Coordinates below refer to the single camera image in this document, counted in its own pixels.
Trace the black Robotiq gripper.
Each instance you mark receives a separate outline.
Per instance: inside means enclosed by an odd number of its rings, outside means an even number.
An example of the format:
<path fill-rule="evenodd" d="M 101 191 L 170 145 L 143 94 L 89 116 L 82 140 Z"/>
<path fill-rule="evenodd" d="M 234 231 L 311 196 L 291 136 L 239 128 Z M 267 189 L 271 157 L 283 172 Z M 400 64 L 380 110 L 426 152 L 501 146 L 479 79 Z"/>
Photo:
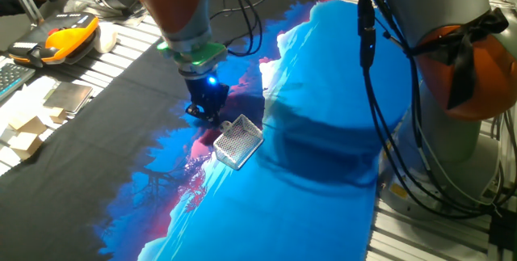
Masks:
<path fill-rule="evenodd" d="M 186 79 L 185 83 L 191 95 L 191 104 L 185 112 L 197 120 L 219 125 L 229 86 L 221 82 L 216 73 L 209 73 L 202 78 Z"/>

